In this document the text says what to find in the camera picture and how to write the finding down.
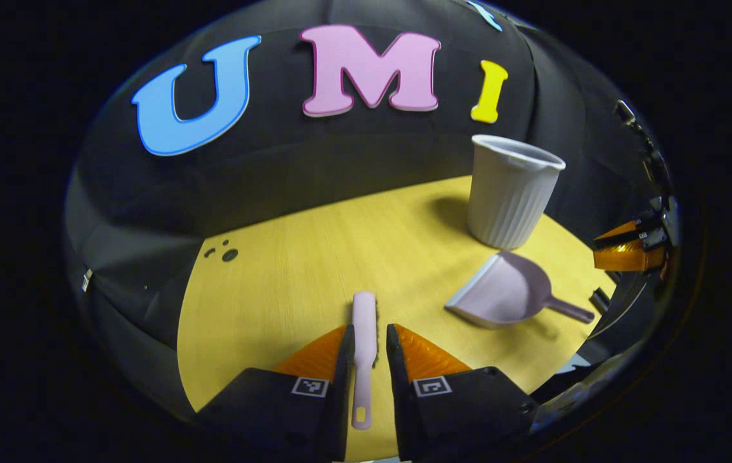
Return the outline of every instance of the foam letter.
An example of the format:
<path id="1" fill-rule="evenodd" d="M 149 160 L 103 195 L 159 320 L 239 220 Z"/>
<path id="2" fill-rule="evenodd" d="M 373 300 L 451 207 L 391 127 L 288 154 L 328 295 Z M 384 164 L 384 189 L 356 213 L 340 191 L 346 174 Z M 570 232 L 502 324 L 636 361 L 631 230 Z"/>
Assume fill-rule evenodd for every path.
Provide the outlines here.
<path id="1" fill-rule="evenodd" d="M 483 17 L 484 20 L 486 20 L 486 23 L 488 23 L 491 27 L 500 30 L 500 32 L 503 32 L 502 26 L 500 24 L 495 23 L 494 17 L 492 13 L 488 12 L 486 8 L 483 8 L 483 5 L 479 5 L 474 2 L 466 2 L 471 6 L 474 6 L 474 9 L 477 10 L 478 13 Z"/>
<path id="2" fill-rule="evenodd" d="M 343 71 L 357 88 L 363 102 L 376 108 L 398 74 L 397 91 L 389 103 L 402 111 L 433 111 L 434 53 L 440 42 L 425 35 L 404 32 L 383 55 L 353 26 L 333 24 L 306 29 L 300 38 L 312 42 L 315 60 L 314 94 L 303 104 L 310 117 L 343 114 L 354 99 L 343 92 Z"/>
<path id="3" fill-rule="evenodd" d="M 500 90 L 503 87 L 503 81 L 509 78 L 509 73 L 501 65 L 496 62 L 483 61 L 480 67 L 486 73 L 486 79 L 483 79 L 483 90 L 480 91 L 480 101 L 477 106 L 471 109 L 471 118 L 474 120 L 495 123 L 497 121 L 497 102 L 500 100 Z"/>
<path id="4" fill-rule="evenodd" d="M 137 105 L 137 129 L 143 146 L 158 156 L 174 156 L 203 146 L 230 129 L 249 103 L 249 50 L 260 41 L 259 35 L 252 35 L 203 55 L 203 61 L 214 61 L 217 97 L 200 117 L 181 120 L 174 108 L 174 81 L 186 70 L 186 64 L 165 71 L 140 88 L 131 102 Z"/>

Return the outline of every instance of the cup rim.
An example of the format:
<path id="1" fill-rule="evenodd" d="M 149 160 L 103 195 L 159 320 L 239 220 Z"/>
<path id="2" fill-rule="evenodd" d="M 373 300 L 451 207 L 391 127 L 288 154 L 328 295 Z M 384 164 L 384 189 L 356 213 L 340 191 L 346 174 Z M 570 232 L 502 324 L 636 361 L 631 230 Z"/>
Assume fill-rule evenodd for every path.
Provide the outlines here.
<path id="1" fill-rule="evenodd" d="M 560 159 L 559 156 L 551 154 L 541 147 L 536 147 L 534 145 L 524 143 L 523 141 L 512 140 L 511 138 L 500 137 L 498 135 L 473 135 L 471 137 L 471 141 L 474 144 L 486 147 L 486 149 L 490 149 L 493 152 L 511 156 L 512 158 L 528 162 L 535 166 L 554 167 L 557 170 L 563 170 L 566 167 L 566 162 Z M 516 147 L 516 149 L 526 150 L 527 152 L 530 150 L 530 152 L 539 153 L 541 156 L 545 156 L 545 158 L 551 159 L 552 161 L 545 161 L 539 158 L 533 158 L 532 156 L 516 152 L 509 147 Z"/>

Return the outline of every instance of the blue letter u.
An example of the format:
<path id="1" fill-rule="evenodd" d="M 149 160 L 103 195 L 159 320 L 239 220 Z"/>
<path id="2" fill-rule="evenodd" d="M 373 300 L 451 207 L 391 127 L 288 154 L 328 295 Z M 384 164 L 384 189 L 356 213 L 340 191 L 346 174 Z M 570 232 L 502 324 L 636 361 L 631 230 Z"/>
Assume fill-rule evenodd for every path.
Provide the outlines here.
<path id="1" fill-rule="evenodd" d="M 181 120 L 174 108 L 174 81 L 186 70 L 186 64 L 165 71 L 140 88 L 131 102 L 137 105 L 137 130 L 143 146 L 158 156 L 174 156 L 201 147 L 230 129 L 249 103 L 249 50 L 260 41 L 259 35 L 252 35 L 203 55 L 203 61 L 214 61 L 217 97 L 200 117 Z"/>

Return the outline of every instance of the lavender dustpan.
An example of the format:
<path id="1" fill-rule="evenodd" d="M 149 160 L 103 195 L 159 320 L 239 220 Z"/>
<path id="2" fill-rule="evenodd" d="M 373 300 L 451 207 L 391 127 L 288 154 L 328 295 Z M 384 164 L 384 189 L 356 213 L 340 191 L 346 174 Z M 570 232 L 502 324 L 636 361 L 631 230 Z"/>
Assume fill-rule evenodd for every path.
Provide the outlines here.
<path id="1" fill-rule="evenodd" d="M 594 313 L 551 295 L 548 275 L 527 258 L 501 251 L 445 303 L 445 308 L 486 328 L 521 322 L 543 307 L 591 323 Z"/>

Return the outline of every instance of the brush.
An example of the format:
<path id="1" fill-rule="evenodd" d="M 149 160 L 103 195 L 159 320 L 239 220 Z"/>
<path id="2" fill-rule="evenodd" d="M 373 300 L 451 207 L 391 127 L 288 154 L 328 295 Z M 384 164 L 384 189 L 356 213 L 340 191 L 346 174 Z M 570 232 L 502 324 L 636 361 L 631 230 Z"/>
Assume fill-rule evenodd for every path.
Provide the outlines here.
<path id="1" fill-rule="evenodd" d="M 377 365 L 377 299 L 374 293 L 354 294 L 354 402 L 352 426 L 371 428 L 371 370 Z"/>

